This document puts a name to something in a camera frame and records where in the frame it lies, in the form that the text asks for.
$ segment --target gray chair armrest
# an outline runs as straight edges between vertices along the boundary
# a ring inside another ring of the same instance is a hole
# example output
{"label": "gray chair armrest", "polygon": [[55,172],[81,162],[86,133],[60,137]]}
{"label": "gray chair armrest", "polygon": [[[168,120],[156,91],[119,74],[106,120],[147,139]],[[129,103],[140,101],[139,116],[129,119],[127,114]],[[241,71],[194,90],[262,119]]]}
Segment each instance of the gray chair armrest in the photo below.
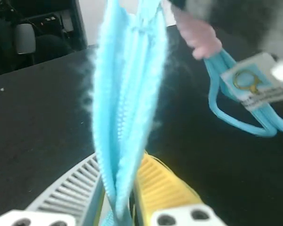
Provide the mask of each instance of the gray chair armrest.
{"label": "gray chair armrest", "polygon": [[18,24],[15,27],[14,36],[18,54],[31,54],[36,51],[36,37],[31,24]]}

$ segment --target black table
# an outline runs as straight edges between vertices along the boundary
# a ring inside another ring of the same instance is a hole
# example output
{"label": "black table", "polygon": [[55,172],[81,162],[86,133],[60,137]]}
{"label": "black table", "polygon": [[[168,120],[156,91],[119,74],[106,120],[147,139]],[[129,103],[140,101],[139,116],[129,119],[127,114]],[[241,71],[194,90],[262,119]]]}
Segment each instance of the black table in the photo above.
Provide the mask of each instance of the black table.
{"label": "black table", "polygon": [[[155,130],[148,151],[191,185],[229,226],[283,226],[283,134],[260,138],[219,120],[208,108],[208,75],[170,27]],[[243,40],[218,36],[237,60],[255,53]],[[93,152],[92,50],[0,76],[0,214],[23,209]],[[230,115],[256,122],[220,96]],[[283,117],[283,102],[274,105]]]}

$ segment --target light blue fabric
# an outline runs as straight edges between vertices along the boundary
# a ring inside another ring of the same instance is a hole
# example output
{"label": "light blue fabric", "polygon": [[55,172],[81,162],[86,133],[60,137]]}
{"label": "light blue fabric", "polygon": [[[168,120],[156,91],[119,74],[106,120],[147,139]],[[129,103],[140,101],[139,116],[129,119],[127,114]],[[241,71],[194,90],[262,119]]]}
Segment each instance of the light blue fabric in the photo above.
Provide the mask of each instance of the light blue fabric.
{"label": "light blue fabric", "polygon": [[241,122],[218,108],[216,99],[219,92],[219,87],[224,95],[238,102],[236,97],[231,94],[224,81],[220,78],[222,73],[232,68],[235,64],[235,60],[224,50],[205,60],[205,65],[211,81],[208,94],[208,104],[211,111],[218,118],[222,119],[228,124],[257,136],[273,137],[277,134],[278,130],[283,132],[283,119],[277,115],[277,113],[269,104],[265,104],[264,106],[250,112],[262,125],[262,128]]}
{"label": "light blue fabric", "polygon": [[160,0],[136,16],[108,0],[95,61],[92,130],[112,212],[104,226],[131,225],[127,207],[156,109],[167,56]]}

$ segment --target black chair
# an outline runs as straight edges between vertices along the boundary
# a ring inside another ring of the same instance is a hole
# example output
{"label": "black chair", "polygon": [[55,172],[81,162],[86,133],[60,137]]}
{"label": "black chair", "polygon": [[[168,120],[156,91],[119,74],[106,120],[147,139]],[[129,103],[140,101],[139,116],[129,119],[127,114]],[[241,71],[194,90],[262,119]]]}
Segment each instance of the black chair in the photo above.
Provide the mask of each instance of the black chair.
{"label": "black chair", "polygon": [[34,35],[31,24],[11,27],[0,19],[0,74],[65,56],[73,50],[54,35]]}

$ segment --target price tag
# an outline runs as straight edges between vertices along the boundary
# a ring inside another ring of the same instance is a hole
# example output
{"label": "price tag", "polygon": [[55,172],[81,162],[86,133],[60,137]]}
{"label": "price tag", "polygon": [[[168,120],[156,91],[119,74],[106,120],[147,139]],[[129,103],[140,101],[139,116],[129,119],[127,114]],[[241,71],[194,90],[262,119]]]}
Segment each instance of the price tag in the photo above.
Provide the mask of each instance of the price tag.
{"label": "price tag", "polygon": [[221,75],[232,94],[249,111],[283,100],[283,82],[272,75],[275,60],[267,53],[247,58]]}

